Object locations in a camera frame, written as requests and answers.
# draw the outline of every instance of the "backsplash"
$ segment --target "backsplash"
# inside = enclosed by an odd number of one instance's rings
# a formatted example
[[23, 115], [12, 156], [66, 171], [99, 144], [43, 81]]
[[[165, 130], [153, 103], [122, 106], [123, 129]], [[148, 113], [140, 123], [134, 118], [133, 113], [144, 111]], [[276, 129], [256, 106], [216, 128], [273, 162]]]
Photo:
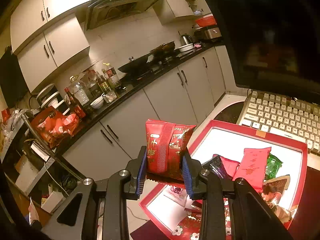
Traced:
[[161, 25], [156, 13], [151, 8], [144, 13], [122, 18], [84, 34], [90, 44], [89, 57], [86, 57], [69, 67], [53, 81], [61, 94], [69, 85], [70, 76], [77, 75], [92, 66], [92, 69], [102, 73], [103, 63], [110, 63], [117, 71], [119, 78], [124, 73], [117, 70], [129, 62], [129, 57], [141, 57], [157, 46], [174, 41], [176, 48], [180, 47], [180, 35], [193, 35], [193, 21], [180, 21]]

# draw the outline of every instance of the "kitchen counter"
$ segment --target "kitchen counter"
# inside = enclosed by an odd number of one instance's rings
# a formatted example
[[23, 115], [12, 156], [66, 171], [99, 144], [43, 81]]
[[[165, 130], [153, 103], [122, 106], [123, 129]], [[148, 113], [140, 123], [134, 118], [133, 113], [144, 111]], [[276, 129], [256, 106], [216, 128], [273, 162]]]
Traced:
[[74, 131], [74, 136], [70, 138], [65, 138], [57, 147], [56, 155], [62, 156], [82, 135], [84, 135], [91, 127], [93, 127], [99, 120], [106, 116], [109, 112], [115, 109], [118, 105], [124, 102], [126, 99], [134, 95], [139, 90], [143, 89], [145, 86], [161, 77], [163, 74], [172, 70], [173, 68], [179, 66], [180, 64], [186, 62], [187, 60], [193, 58], [194, 56], [212, 48], [215, 46], [224, 45], [223, 41], [215, 43], [205, 43], [202, 44], [201, 48], [194, 49], [192, 52], [187, 53], [180, 57], [175, 57], [171, 61], [164, 64], [152, 64], [150, 69], [152, 71], [148, 72], [139, 80], [132, 80], [129, 78], [128, 74], [121, 79], [122, 85], [125, 87], [118, 95], [119, 98], [111, 103], [104, 103], [104, 105], [95, 110], [95, 112], [88, 117], [85, 117]]

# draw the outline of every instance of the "range hood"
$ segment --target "range hood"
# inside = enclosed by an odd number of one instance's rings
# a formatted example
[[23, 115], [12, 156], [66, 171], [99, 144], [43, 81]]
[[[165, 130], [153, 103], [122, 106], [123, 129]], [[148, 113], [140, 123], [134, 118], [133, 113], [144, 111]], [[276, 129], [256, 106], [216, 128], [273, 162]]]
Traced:
[[87, 8], [85, 30], [146, 11], [158, 0], [98, 0]]

